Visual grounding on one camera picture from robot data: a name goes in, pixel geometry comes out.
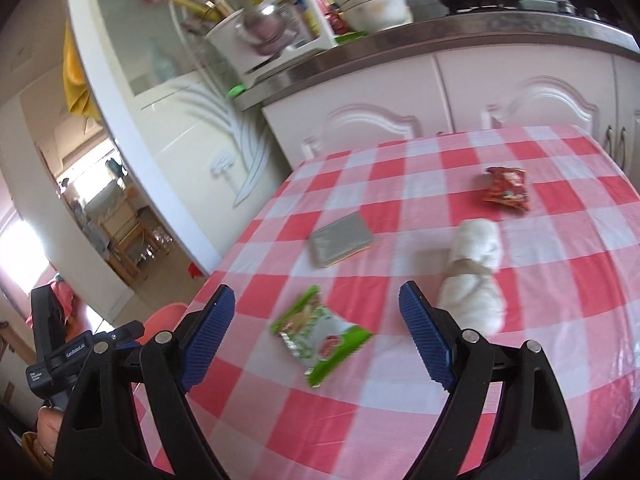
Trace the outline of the person's left hand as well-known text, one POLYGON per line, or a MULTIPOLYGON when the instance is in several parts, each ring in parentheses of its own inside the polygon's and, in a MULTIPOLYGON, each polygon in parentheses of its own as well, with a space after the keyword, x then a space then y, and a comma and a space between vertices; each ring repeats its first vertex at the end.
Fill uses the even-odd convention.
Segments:
POLYGON ((37 438, 42 448, 50 455, 55 453, 63 416, 63 412, 57 408, 43 406, 38 411, 37 438))

